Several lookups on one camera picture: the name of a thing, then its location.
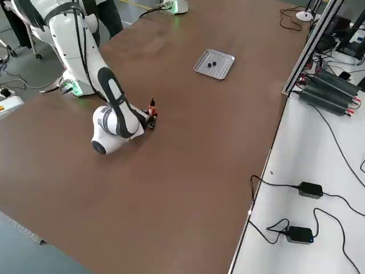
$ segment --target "white cable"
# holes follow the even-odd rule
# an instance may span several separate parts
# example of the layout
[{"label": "white cable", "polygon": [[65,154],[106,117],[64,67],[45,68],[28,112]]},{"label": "white cable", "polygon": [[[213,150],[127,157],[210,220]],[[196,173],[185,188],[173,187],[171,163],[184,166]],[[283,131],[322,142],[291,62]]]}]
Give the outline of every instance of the white cable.
[{"label": "white cable", "polygon": [[21,81],[23,82],[27,87],[30,87],[30,88],[35,88],[35,89],[39,89],[39,88],[45,88],[45,87],[48,87],[49,85],[53,84],[55,81],[53,80],[51,83],[49,84],[46,84],[45,86],[43,87],[32,87],[30,85],[27,84],[27,82],[25,82],[23,79],[13,79],[13,80],[10,80],[10,81],[6,81],[6,82],[3,82],[3,83],[0,83],[0,86],[3,85],[3,84],[8,84],[8,83],[11,83],[11,82],[15,82],[15,81]]}]

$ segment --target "white table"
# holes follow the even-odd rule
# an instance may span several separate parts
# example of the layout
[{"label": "white table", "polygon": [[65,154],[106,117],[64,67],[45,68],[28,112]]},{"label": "white table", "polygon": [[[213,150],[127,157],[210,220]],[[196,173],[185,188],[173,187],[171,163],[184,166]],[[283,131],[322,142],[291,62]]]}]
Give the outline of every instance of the white table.
[{"label": "white table", "polygon": [[[365,93],[360,92],[359,97],[365,102]],[[365,182],[365,174],[359,169],[365,159],[365,107],[351,119],[320,111],[331,124],[351,167]],[[315,109],[299,101],[297,94],[291,95],[285,107],[263,179],[274,184],[299,185],[302,181],[321,184],[324,192],[344,196],[355,209],[365,213],[365,188],[346,166],[325,122]],[[332,213],[342,222],[345,250],[365,273],[365,217],[353,213],[338,198],[325,196],[314,200],[299,196],[292,188],[261,184],[251,221],[271,241],[277,234],[265,228],[283,218],[288,218],[291,225],[309,227],[315,234],[315,207]],[[284,236],[271,245],[249,224],[233,274],[356,273],[342,252],[339,224],[321,212],[317,216],[320,233],[311,245],[288,243]]]}]

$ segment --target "green light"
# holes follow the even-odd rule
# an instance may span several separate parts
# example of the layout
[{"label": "green light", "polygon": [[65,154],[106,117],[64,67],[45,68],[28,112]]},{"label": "green light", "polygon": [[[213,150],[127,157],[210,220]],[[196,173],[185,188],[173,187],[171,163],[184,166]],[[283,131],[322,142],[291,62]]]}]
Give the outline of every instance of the green light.
[{"label": "green light", "polygon": [[179,11],[179,8],[177,7],[177,1],[174,1],[173,7],[172,7],[172,12],[177,13],[178,11]]}]

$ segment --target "electrical cable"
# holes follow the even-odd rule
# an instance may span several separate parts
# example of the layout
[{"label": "electrical cable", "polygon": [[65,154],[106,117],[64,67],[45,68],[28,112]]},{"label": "electrical cable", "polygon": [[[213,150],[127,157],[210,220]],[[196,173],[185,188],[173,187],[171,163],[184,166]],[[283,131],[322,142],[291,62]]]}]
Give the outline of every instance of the electrical cable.
[{"label": "electrical cable", "polygon": [[291,188],[298,188],[297,186],[293,186],[293,185],[290,185],[290,184],[271,184],[271,183],[268,183],[264,180],[262,180],[259,176],[257,175],[252,175],[250,177],[250,183],[251,183],[251,195],[252,195],[252,201],[255,202],[255,193],[254,193],[254,186],[253,186],[253,178],[256,178],[260,181],[260,183],[265,183],[269,186],[272,186],[272,187],[291,187]]},{"label": "electrical cable", "polygon": [[331,68],[331,66],[329,65],[328,68],[330,69],[330,71],[335,75],[337,76],[337,74],[333,71],[333,69]]},{"label": "electrical cable", "polygon": [[342,196],[340,196],[340,195],[328,194],[328,193],[326,193],[326,192],[324,192],[323,194],[325,194],[325,195],[327,195],[327,196],[329,196],[329,197],[337,197],[337,198],[340,198],[340,199],[344,200],[344,202],[348,205],[348,207],[349,207],[352,211],[354,211],[355,213],[359,214],[360,216],[365,217],[365,214],[363,214],[363,213],[361,213],[361,212],[357,211],[356,209],[354,209],[354,208],[350,205],[350,203],[349,203],[349,202],[348,202],[348,201],[347,201],[344,197],[342,197]]},{"label": "electrical cable", "polygon": [[351,74],[351,73],[356,73],[356,72],[361,72],[361,71],[365,71],[365,70],[355,70],[355,71],[352,71],[352,72],[349,72],[349,73]]},{"label": "electrical cable", "polygon": [[348,71],[346,71],[346,70],[344,70],[343,68],[338,67],[338,66],[328,65],[328,67],[335,67],[335,68],[340,69],[340,70],[342,70],[342,71],[344,71],[344,72],[350,73],[350,72],[348,72]]},{"label": "electrical cable", "polygon": [[310,106],[314,107],[314,109],[318,112],[318,114],[322,117],[323,121],[327,124],[328,128],[330,129],[331,133],[332,133],[332,137],[333,139],[335,140],[335,143],[338,147],[338,150],[340,151],[341,155],[342,155],[342,158],[343,160],[346,162],[348,168],[351,170],[352,174],[354,174],[354,176],[357,178],[357,180],[359,181],[359,183],[365,188],[365,184],[360,180],[359,176],[356,174],[356,172],[352,169],[352,167],[350,166],[348,160],[346,159],[342,149],[341,149],[341,146],[339,145],[338,141],[337,141],[337,138],[336,138],[336,135],[335,133],[333,132],[333,129],[331,127],[331,125],[329,124],[329,122],[326,120],[326,118],[323,116],[323,114],[313,105],[310,104]]},{"label": "electrical cable", "polygon": [[345,243],[346,243],[346,234],[344,232],[344,229],[343,229],[343,226],[342,226],[341,222],[339,221],[339,219],[337,219],[332,214],[329,214],[327,211],[324,211],[323,209],[320,209],[318,207],[316,207],[316,208],[313,209],[313,215],[314,215],[315,222],[316,222],[316,225],[317,225],[317,232],[316,232],[316,234],[313,237],[317,237],[319,235],[319,222],[318,222],[317,215],[315,214],[316,211],[323,212],[327,216],[335,219],[337,221],[337,223],[340,225],[341,231],[342,231],[342,239],[343,239],[343,242],[342,242],[342,252],[345,255],[345,257],[349,260],[349,262],[352,264],[352,266],[356,269],[357,273],[358,274],[361,274],[359,268],[355,265],[355,263],[350,259],[350,257],[346,254],[346,251],[344,250],[344,246],[345,246]]},{"label": "electrical cable", "polygon": [[161,6],[161,7],[156,7],[154,9],[150,9],[150,10],[147,10],[145,11],[144,13],[142,13],[139,18],[142,18],[143,16],[145,16],[146,14],[149,14],[149,13],[152,13],[154,11],[160,11],[160,10],[170,10],[172,7],[169,7],[168,9],[163,9],[164,6]]},{"label": "electrical cable", "polygon": [[[283,221],[287,221],[287,225],[285,228],[283,228],[282,230],[273,230],[272,228],[276,227],[278,224],[280,224],[281,222]],[[260,233],[260,235],[269,243],[269,244],[276,244],[280,238],[280,235],[283,234],[284,231],[287,231],[288,227],[289,227],[289,220],[288,219],[282,219],[280,221],[278,221],[276,224],[274,225],[271,225],[269,227],[266,228],[266,230],[268,231],[272,231],[272,232],[276,232],[278,234],[277,238],[275,241],[270,241],[268,238],[266,238],[266,236],[260,231],[260,229],[254,224],[252,223],[252,221],[248,221],[249,224],[251,224],[256,230],[258,233]]]},{"label": "electrical cable", "polygon": [[[264,180],[262,180],[260,177],[258,177],[257,175],[252,175],[251,176],[251,178],[250,178],[250,180],[251,180],[251,190],[253,191],[254,190],[254,187],[253,187],[253,182],[252,182],[252,178],[257,178],[258,180],[260,180],[261,182],[263,182],[263,183],[265,183],[265,184],[267,184],[268,186],[272,186],[272,187],[290,187],[290,188],[295,188],[295,189],[299,189],[299,187],[300,186],[294,186],[294,185],[290,185],[290,184],[271,184],[271,183],[268,183],[268,182],[266,182],[266,181],[264,181]],[[325,194],[325,195],[327,195],[327,196],[329,196],[329,197],[336,197],[336,198],[340,198],[340,199],[342,199],[342,200],[344,200],[345,201],[345,203],[348,205],[348,207],[352,210],[352,211],[354,211],[355,213],[357,213],[357,214],[359,214],[360,216],[362,216],[362,217],[365,217],[365,214],[363,214],[363,213],[361,213],[361,212],[359,212],[359,211],[357,211],[356,209],[354,209],[351,205],[350,205],[350,203],[344,198],[344,197],[342,197],[342,196],[340,196],[340,195],[334,195],[334,194],[329,194],[329,193],[326,193],[326,192],[324,192],[323,194]]]},{"label": "electrical cable", "polygon": [[361,163],[360,170],[365,173],[365,170],[363,169],[364,164],[365,164],[365,160]]},{"label": "electrical cable", "polygon": [[22,82],[23,84],[25,84],[27,87],[35,88],[35,89],[40,89],[40,88],[48,87],[49,85],[51,85],[51,84],[53,84],[53,83],[55,82],[55,81],[53,80],[52,82],[50,82],[50,83],[46,84],[45,86],[42,86],[42,87],[33,87],[33,86],[31,86],[31,85],[27,84],[27,82],[26,82],[25,80],[18,78],[18,79],[13,79],[13,80],[9,80],[9,81],[6,81],[6,82],[2,82],[2,83],[0,83],[0,86],[1,86],[2,84],[8,84],[8,83],[15,82],[15,81],[20,81],[20,82]]},{"label": "electrical cable", "polygon": [[[293,7],[293,8],[289,8],[289,9],[282,9],[282,10],[280,10],[280,26],[281,26],[281,27],[283,27],[284,29],[287,29],[287,30],[302,31],[302,26],[301,26],[300,24],[298,24],[298,23],[294,22],[294,21],[293,21],[293,19],[292,19],[292,17],[291,17],[290,15],[288,15],[288,14],[286,14],[286,13],[285,13],[286,11],[302,11],[302,10],[297,10],[297,8],[299,8],[299,7],[303,7],[303,6],[296,6],[296,7]],[[289,17],[289,18],[290,18],[290,20],[291,20],[291,22],[292,22],[294,25],[298,26],[299,28],[295,28],[295,27],[286,27],[286,26],[284,26],[284,25],[282,24],[282,21],[284,20],[283,15],[284,15],[284,16],[286,16],[286,17]]]},{"label": "electrical cable", "polygon": [[9,30],[12,30],[12,28],[9,28],[9,29],[6,29],[6,30],[2,30],[2,31],[0,31],[0,35],[2,35],[3,33],[7,32],[7,31],[9,31]]},{"label": "electrical cable", "polygon": [[350,110],[358,110],[361,107],[361,102],[357,104],[356,102],[352,102],[352,104],[356,105],[357,107],[348,107]]}]

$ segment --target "small black object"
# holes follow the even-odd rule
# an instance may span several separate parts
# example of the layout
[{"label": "small black object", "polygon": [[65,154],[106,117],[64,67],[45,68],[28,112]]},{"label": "small black object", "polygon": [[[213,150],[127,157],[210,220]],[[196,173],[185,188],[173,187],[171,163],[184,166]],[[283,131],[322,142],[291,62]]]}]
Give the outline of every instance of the small black object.
[{"label": "small black object", "polygon": [[312,184],[307,182],[302,182],[298,186],[299,195],[303,197],[319,199],[323,196],[322,186],[319,184]]},{"label": "small black object", "polygon": [[292,227],[285,232],[286,239],[289,243],[311,244],[314,241],[313,233],[310,228]]},{"label": "small black object", "polygon": [[5,98],[9,98],[11,96],[11,92],[7,88],[3,88],[0,91],[0,94],[3,95]]},{"label": "small black object", "polygon": [[339,75],[339,77],[347,81],[351,77],[351,74],[348,72],[342,71],[341,74]]}]

